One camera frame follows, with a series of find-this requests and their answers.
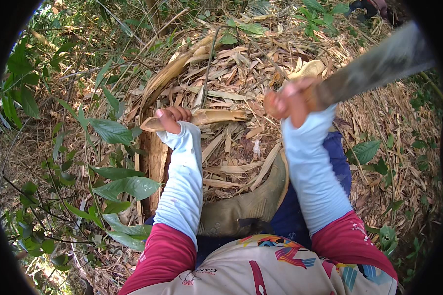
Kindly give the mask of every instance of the forearm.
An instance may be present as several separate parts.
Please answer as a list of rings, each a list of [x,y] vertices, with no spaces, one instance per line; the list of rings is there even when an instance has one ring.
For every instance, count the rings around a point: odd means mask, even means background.
[[[323,147],[334,116],[335,106],[331,106],[310,113],[299,129],[292,126],[290,118],[282,122],[290,181],[310,235],[352,210]]]
[[[169,179],[159,200],[154,224],[163,223],[185,233],[197,249],[195,234],[202,211],[202,152],[200,130],[178,122],[180,134],[158,132],[173,150]]]

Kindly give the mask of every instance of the person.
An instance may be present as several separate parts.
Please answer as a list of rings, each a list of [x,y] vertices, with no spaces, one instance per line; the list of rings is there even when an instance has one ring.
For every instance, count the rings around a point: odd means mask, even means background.
[[[349,10],[344,13],[344,16],[348,17],[356,9],[366,9],[367,11],[365,15],[358,16],[358,20],[361,22],[375,16],[378,11],[383,19],[389,20],[385,0],[356,0],[349,5]]]
[[[287,230],[286,223],[273,225],[274,234],[230,241],[197,266],[197,252],[204,247],[196,235],[203,222],[200,130],[189,123],[189,110],[156,111],[166,130],[158,135],[173,150],[169,178],[146,248],[120,295],[396,293],[397,274],[392,264],[369,239],[348,199],[351,174],[348,168],[349,175],[341,176],[345,174],[341,167],[348,166],[341,136],[329,132],[336,105],[323,111],[307,109],[306,90],[318,81],[302,78],[290,82],[272,99],[272,107],[282,118],[290,179],[288,193],[272,221],[280,213],[278,218],[299,222],[292,217],[297,206],[305,230],[299,228],[302,224]],[[294,192],[296,204],[288,198],[289,191]],[[310,245],[298,242],[302,232]]]

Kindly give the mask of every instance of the red sleeve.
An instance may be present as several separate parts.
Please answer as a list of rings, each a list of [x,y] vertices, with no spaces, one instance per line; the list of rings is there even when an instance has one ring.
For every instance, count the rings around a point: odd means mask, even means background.
[[[312,249],[319,256],[336,262],[372,265],[397,280],[392,263],[372,244],[363,222],[354,211],[315,233],[312,236]]]
[[[195,268],[197,253],[184,233],[158,223],[153,226],[135,272],[118,295],[127,295],[146,286],[170,282],[181,272]]]

